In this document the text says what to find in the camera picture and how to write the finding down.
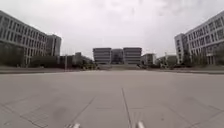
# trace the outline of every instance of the paved ground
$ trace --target paved ground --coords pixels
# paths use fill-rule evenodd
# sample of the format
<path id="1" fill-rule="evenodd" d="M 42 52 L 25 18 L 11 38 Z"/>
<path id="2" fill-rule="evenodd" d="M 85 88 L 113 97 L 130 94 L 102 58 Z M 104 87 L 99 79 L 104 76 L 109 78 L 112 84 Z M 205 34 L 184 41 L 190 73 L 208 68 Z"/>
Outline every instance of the paved ground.
<path id="1" fill-rule="evenodd" d="M 0 128 L 223 128 L 223 83 L 150 71 L 0 75 Z"/>

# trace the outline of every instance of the office building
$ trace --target office building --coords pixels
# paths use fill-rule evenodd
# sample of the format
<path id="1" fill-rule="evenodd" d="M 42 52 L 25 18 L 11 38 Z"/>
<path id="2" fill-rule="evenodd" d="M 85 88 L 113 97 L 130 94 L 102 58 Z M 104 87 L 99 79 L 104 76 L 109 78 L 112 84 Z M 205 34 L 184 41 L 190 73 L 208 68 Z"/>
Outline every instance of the office building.
<path id="1" fill-rule="evenodd" d="M 93 57 L 96 64 L 110 64 L 111 48 L 94 48 Z"/>
<path id="2" fill-rule="evenodd" d="M 208 64 L 216 64 L 215 53 L 224 48 L 224 11 L 183 35 L 191 57 L 205 56 Z M 180 36 L 175 38 L 176 48 L 178 42 L 182 42 Z"/>
<path id="3" fill-rule="evenodd" d="M 156 64 L 156 55 L 153 53 L 144 54 L 141 57 L 141 64 L 151 66 Z"/>
<path id="4" fill-rule="evenodd" d="M 125 64 L 140 64 L 142 48 L 126 47 L 123 48 L 123 53 Z"/>
<path id="5" fill-rule="evenodd" d="M 93 49 L 94 61 L 97 64 L 140 64 L 141 54 L 142 49 L 138 47 Z"/>
<path id="6" fill-rule="evenodd" d="M 49 35 L 46 51 L 48 56 L 60 56 L 61 38 L 56 35 Z"/>
<path id="7" fill-rule="evenodd" d="M 53 53 L 47 52 L 49 36 L 34 27 L 31 27 L 16 18 L 0 11 L 0 41 L 23 48 L 23 61 L 21 65 L 29 65 L 33 56 L 57 55 L 60 52 L 60 39 L 52 45 Z"/>
<path id="8" fill-rule="evenodd" d="M 179 34 L 175 37 L 177 63 L 181 64 L 184 59 L 184 55 L 188 52 L 187 36 L 184 34 Z"/>
<path id="9" fill-rule="evenodd" d="M 123 49 L 112 49 L 111 64 L 122 64 L 122 63 L 123 63 Z"/>

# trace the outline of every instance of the overcast sky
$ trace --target overcast sky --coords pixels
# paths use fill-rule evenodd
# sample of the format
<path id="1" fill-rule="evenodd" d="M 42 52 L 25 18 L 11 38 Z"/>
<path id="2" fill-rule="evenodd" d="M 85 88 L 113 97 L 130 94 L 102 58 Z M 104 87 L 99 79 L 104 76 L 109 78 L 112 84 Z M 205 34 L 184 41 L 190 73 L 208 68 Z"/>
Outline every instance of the overcast sky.
<path id="1" fill-rule="evenodd" d="M 62 54 L 139 46 L 175 54 L 174 36 L 224 10 L 224 0 L 0 0 L 0 9 L 62 37 Z"/>

